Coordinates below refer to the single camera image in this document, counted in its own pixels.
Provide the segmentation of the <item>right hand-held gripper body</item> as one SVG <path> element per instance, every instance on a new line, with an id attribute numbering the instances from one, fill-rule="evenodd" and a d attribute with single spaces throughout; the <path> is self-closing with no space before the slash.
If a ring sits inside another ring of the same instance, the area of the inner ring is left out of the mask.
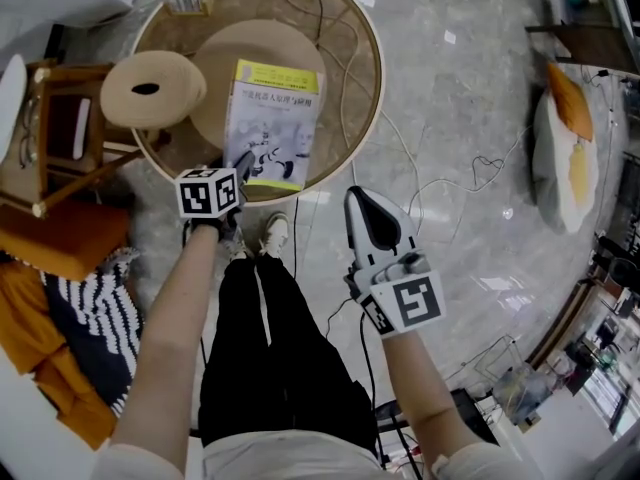
<path id="1" fill-rule="evenodd" d="M 418 249 L 384 266 L 351 266 L 345 282 L 382 337 L 414 331 L 446 314 L 440 275 Z"/>

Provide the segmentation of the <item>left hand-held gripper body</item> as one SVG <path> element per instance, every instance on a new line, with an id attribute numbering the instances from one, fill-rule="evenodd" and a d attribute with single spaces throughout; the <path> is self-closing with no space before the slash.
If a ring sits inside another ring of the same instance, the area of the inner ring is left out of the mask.
<path id="1" fill-rule="evenodd" d="M 221 241 L 236 238 L 248 179 L 238 178 L 235 164 L 188 169 L 174 180 L 179 214 L 186 220 L 183 238 L 200 226 L 216 229 Z"/>

